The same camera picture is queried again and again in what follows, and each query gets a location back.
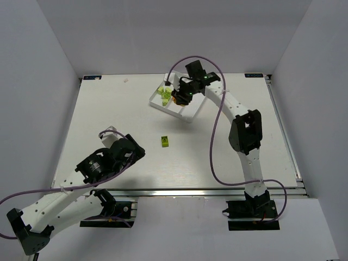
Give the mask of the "orange lego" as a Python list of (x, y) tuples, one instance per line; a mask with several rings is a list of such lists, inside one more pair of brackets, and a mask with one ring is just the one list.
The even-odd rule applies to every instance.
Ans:
[(176, 99), (173, 99), (173, 102), (178, 105), (178, 106), (182, 106), (182, 107), (185, 107), (187, 104), (187, 102), (185, 101), (179, 101), (179, 100), (176, 100)]

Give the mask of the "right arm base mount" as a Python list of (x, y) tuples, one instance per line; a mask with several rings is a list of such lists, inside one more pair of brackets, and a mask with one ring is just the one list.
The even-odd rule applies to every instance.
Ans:
[(227, 208), (222, 214), (228, 219), (229, 231), (279, 231), (280, 225), (277, 220), (272, 221), (277, 215), (275, 202), (253, 210), (244, 201), (227, 201)]

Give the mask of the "pale green lego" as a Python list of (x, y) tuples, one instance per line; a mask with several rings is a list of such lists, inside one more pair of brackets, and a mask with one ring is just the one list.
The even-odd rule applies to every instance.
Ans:
[(169, 100), (163, 99), (163, 100), (162, 100), (162, 106), (163, 106), (163, 107), (167, 106), (168, 102), (169, 102)]

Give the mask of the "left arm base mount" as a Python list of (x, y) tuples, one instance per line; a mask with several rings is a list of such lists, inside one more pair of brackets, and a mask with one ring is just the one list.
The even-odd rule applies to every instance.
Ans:
[(134, 225), (137, 202), (115, 199), (107, 190), (93, 190), (85, 200), (98, 198), (97, 214), (82, 220), (80, 227), (91, 228), (132, 228)]

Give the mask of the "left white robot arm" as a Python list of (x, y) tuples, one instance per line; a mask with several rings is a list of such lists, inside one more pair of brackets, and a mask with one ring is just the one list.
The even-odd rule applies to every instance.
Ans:
[(77, 164), (73, 173), (33, 204), (13, 208), (7, 219), (26, 256), (40, 252), (51, 240), (82, 220), (128, 218), (130, 213), (107, 189), (97, 187), (134, 165), (145, 150), (130, 134), (107, 129), (99, 134), (104, 146)]

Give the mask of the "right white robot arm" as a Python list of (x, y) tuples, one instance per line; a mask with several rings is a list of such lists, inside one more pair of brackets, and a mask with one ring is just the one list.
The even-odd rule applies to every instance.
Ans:
[(199, 60), (186, 65), (188, 76), (180, 77), (172, 91), (177, 105), (188, 105), (195, 94), (202, 94), (219, 107), (231, 123), (228, 141), (239, 156), (244, 174), (245, 200), (232, 204), (226, 212), (231, 218), (262, 218), (270, 203), (260, 165), (263, 138), (262, 116), (259, 110), (242, 105), (226, 88), (223, 75), (206, 72)]

